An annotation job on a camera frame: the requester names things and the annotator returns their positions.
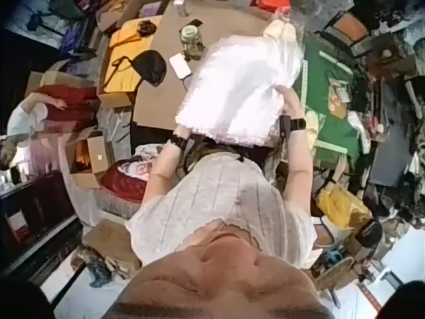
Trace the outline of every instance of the red pillow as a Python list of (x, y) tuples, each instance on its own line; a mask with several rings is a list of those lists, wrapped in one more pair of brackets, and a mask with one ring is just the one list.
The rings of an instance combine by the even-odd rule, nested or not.
[(100, 183), (116, 197), (133, 203), (141, 203), (147, 182), (127, 176), (118, 170), (118, 166), (128, 161), (128, 159), (123, 159), (114, 163), (103, 175)]

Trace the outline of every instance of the white plastic bag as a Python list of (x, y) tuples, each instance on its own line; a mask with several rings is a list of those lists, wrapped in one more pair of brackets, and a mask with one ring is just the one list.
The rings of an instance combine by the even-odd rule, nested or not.
[[(286, 32), (276, 30), (284, 26)], [(263, 146), (303, 58), (299, 30), (279, 20), (276, 37), (221, 39), (194, 75), (176, 122), (216, 141)]]

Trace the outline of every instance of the black bag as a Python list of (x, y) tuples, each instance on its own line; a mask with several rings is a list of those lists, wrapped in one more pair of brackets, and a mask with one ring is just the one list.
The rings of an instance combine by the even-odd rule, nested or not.
[(121, 58), (116, 59), (112, 63), (112, 66), (114, 66), (115, 69), (109, 79), (105, 81), (104, 87), (109, 84), (124, 60), (128, 60), (133, 69), (141, 77), (135, 90), (137, 90), (143, 80), (148, 81), (153, 86), (159, 86), (164, 81), (165, 75), (167, 74), (167, 63), (159, 52), (155, 50), (146, 50), (137, 55), (133, 60), (130, 60), (128, 56), (122, 56)]

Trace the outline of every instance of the black wristband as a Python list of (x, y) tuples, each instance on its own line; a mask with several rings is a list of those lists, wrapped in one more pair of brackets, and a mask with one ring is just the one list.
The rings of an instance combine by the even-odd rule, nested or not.
[(173, 134), (170, 139), (170, 143), (176, 145), (180, 150), (185, 151), (187, 140), (185, 138), (182, 138), (181, 136), (178, 136), (177, 134)]

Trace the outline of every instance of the yellow fabric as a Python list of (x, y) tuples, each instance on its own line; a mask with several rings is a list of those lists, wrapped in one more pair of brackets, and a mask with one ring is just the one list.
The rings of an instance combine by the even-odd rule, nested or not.
[[(155, 34), (147, 38), (141, 38), (137, 33), (139, 23), (143, 20), (150, 20), (158, 27), (161, 19), (162, 15), (130, 20), (112, 35), (109, 44), (111, 53), (105, 80), (109, 79), (113, 73), (115, 67), (112, 66), (112, 63), (115, 60), (123, 56), (128, 56), (132, 60), (143, 51), (149, 50)], [(121, 63), (108, 85), (105, 86), (104, 92), (133, 92), (139, 81), (140, 75), (131, 67), (128, 60), (125, 60)]]
[(335, 184), (332, 191), (325, 188), (319, 192), (316, 203), (337, 228), (356, 229), (372, 217), (363, 202), (340, 184)]

